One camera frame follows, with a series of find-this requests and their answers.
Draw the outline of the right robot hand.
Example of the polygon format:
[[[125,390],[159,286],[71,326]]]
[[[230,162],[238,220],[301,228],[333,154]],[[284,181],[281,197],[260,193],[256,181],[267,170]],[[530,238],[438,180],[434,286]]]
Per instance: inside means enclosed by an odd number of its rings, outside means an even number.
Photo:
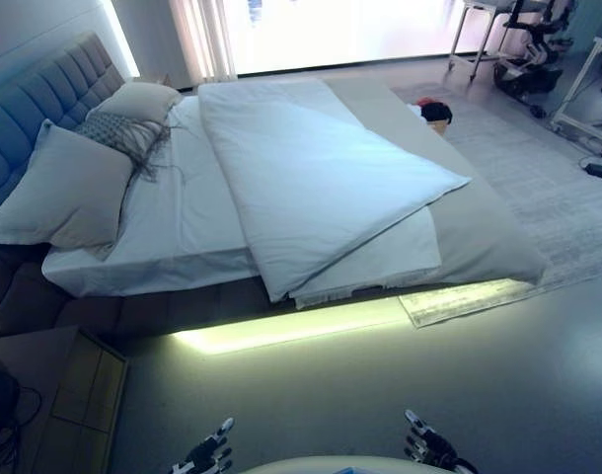
[[[415,412],[405,410],[409,424],[405,454],[413,461],[459,473],[458,454],[452,444]]]

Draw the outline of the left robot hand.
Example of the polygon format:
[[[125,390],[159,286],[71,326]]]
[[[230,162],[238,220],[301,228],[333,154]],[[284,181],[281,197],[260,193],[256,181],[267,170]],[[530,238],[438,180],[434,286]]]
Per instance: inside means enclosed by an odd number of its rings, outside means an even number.
[[[231,447],[219,449],[228,441],[228,433],[233,429],[235,420],[226,419],[218,429],[203,442],[193,448],[183,461],[172,466],[170,473],[223,473],[232,467]]]

